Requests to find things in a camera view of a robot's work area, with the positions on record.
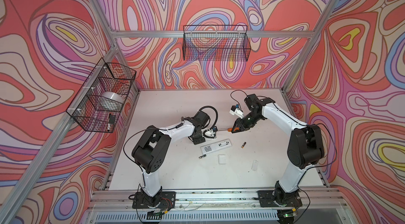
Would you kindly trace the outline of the white remote control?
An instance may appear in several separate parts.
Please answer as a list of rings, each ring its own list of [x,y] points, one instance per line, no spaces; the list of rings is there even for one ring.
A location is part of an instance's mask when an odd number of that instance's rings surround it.
[[[207,155],[213,152],[221,151],[223,149],[230,148],[232,146],[232,142],[229,139],[218,141],[209,145],[205,145],[200,147],[201,154]]]

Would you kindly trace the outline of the orange handled screwdriver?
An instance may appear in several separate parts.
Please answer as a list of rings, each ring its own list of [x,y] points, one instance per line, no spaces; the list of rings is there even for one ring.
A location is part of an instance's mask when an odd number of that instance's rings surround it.
[[[232,131],[232,127],[223,127],[223,128],[218,128],[218,131],[228,131],[231,132]]]

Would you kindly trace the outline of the white battery cover plate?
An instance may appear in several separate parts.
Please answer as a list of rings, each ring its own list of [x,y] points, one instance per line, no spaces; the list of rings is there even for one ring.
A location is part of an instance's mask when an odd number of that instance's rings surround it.
[[[200,137],[199,139],[198,139],[198,145],[200,145],[200,144],[203,144],[203,143],[205,143],[205,142],[207,142],[207,141],[211,141],[211,140],[214,140],[214,139],[216,139],[217,137],[205,137],[205,136],[202,136],[202,137]]]

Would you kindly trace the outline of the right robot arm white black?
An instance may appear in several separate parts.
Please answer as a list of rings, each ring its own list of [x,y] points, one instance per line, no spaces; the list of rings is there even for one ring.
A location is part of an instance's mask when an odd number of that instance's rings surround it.
[[[270,120],[287,136],[289,144],[287,156],[289,164],[276,182],[272,199],[278,206],[285,206],[288,200],[298,196],[299,185],[307,171],[313,169],[324,157],[324,145],[321,129],[293,118],[268,97],[259,98],[256,94],[247,95],[244,99],[249,113],[243,114],[240,105],[234,105],[230,114],[237,116],[231,133],[252,129],[260,120]]]

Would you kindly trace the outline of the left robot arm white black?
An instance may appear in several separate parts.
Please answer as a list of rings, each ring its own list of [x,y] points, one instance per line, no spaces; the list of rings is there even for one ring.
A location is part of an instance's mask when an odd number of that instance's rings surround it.
[[[188,138],[194,145],[206,141],[203,130],[211,121],[209,115],[198,111],[193,117],[185,117],[181,122],[165,128],[149,126],[133,148],[131,156],[142,170],[144,187],[142,192],[150,198],[161,193],[158,170],[162,166],[171,143]]]

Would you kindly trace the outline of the small black item in basket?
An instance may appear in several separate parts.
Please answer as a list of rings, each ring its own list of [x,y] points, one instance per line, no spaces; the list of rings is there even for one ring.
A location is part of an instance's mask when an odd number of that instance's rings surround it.
[[[116,115],[114,114],[109,114],[108,116],[108,126],[114,126],[116,124]]]

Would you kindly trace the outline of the white tape roll in basket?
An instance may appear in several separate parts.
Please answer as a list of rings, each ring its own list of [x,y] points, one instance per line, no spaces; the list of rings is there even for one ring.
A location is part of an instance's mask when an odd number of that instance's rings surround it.
[[[123,97],[115,92],[104,92],[100,98],[100,106],[106,111],[120,111],[123,103]]]

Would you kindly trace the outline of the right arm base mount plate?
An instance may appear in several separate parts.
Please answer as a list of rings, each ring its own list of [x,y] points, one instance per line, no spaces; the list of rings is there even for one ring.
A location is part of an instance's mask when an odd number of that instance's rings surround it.
[[[298,191],[291,193],[282,189],[259,190],[257,200],[261,207],[300,208],[303,206]]]

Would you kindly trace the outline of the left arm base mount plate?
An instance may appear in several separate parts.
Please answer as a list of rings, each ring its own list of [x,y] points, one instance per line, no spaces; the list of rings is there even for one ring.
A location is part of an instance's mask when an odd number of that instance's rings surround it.
[[[132,196],[133,209],[172,209],[175,207],[176,192],[163,191],[151,197],[142,190]]]

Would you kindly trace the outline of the aluminium front rail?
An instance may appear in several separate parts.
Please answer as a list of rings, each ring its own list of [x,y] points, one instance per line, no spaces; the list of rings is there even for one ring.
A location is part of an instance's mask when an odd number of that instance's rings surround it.
[[[270,201],[269,188],[179,189],[163,192],[159,206],[135,202],[134,190],[93,194],[84,224],[263,223],[354,224],[356,220],[338,189],[303,188],[284,207]]]

